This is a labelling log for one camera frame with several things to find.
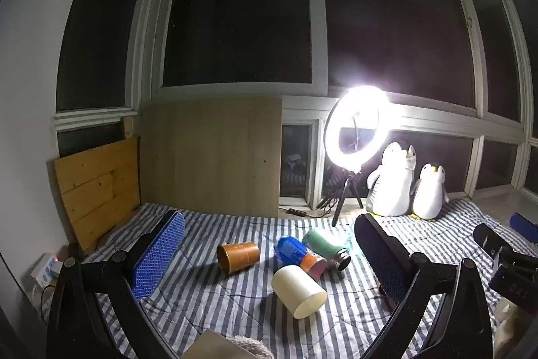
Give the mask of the blue orange soda bottle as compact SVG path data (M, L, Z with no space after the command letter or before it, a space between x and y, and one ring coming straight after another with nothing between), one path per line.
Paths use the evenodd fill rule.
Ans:
M274 253L283 265L299 266L315 281L321 278L328 267L328 262L325 258L312 252L292 236L280 238L275 246Z

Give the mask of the brown paper cup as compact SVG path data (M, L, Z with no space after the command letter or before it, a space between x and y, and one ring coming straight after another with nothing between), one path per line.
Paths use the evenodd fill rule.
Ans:
M216 249L219 267L230 275L249 268L260 260L260 250L254 242L219 245Z

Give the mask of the cream white cup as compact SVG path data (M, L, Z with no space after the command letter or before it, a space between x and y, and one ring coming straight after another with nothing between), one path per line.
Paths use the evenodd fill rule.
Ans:
M297 265L280 268L273 276L274 293L296 320L315 314L328 299L328 293Z

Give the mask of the clear plastic water bottle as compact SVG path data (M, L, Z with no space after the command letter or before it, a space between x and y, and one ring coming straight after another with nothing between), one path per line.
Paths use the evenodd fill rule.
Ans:
M347 227L345 245L351 256L356 254L356 236L355 236L354 226L352 224L349 224Z

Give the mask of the green thermos bottle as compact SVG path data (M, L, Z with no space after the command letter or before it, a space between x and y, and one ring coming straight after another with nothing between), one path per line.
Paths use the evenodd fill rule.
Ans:
M302 243L314 253L325 258L333 269L343 272L350 264L349 249L339 243L326 229L309 229L302 238Z

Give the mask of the large penguin plush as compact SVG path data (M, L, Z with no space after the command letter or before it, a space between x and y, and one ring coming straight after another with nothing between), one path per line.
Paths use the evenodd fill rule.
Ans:
M407 214L416 163L417 154L412 145L403 148L397 141L388 144L381 163L367 178L366 211L382 217Z

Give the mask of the small penguin plush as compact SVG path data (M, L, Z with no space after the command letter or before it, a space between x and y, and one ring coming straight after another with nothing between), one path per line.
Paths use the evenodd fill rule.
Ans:
M445 203L449 202L445 189L446 172L441 165L426 163L420 170L413 189L411 214L421 220L436 220Z

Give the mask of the orange wooden plank board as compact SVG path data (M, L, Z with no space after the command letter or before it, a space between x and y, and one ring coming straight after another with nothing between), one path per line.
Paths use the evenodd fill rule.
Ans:
M55 176L79 248L89 254L141 204L138 140L124 139L54 161Z

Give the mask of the black tripod stand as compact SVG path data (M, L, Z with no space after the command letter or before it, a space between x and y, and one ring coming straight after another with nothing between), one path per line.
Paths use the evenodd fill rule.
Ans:
M350 192L353 195L360 209L364 207L357 188L361 178L361 172L355 173L350 170L345 170L340 181L329 190L328 194L324 196L316 206L318 210L324 211L325 215L333 213L331 222L333 227L337 226L340 213L347 199L347 192Z

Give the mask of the striped blue white quilt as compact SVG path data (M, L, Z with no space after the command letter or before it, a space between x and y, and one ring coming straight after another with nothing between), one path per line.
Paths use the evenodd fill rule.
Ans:
M175 209L145 203L84 262L104 261L116 251L130 250L165 213ZM302 240L309 229L321 228L345 245L347 227L354 226L356 218L339 220L332 228L328 218L284 220L178 211L185 220L182 244L156 290L140 304L179 357L209 330L229 338L241 335L259 340L274 358L359 358L388 322L390 311L358 244L346 270L329 269L322 275L319 284L328 300L310 317L293 318L271 285L274 274L283 267L274 253L280 238ZM433 262L456 265L464 258L472 259L483 282L492 332L499 325L493 312L501 296L488 285L492 259L474 242L474 228L485 223L515 251L537 257L536 245L470 201L451 201L433 222L409 216L374 218L409 253L422 252ZM254 242L260 260L239 273L224 274L217 264L217 246L242 242Z

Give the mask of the pale wooden panel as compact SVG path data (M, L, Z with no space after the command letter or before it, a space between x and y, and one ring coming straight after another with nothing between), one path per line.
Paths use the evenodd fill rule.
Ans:
M141 113L141 198L210 214L275 218L281 98L196 98Z

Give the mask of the black power strip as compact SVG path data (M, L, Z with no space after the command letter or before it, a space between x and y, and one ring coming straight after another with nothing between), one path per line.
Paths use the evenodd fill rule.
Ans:
M306 217L307 216L307 213L305 211L300 211L300 210L296 210L296 209L288 209L286 211L287 214L290 214L290 215L294 215L296 217Z

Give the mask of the white power adapter box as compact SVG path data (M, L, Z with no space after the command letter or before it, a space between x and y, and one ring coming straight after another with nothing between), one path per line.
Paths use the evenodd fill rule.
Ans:
M44 253L32 270L31 277L40 288L45 288L59 276L63 263L52 253Z

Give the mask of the white window frame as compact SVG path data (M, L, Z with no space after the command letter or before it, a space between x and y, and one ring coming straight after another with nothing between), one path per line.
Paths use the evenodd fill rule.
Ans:
M515 0L73 0L57 131L135 121L150 103L281 98L280 201L315 206L323 131L358 85L393 103L391 134L448 170L453 196L519 189L532 80Z

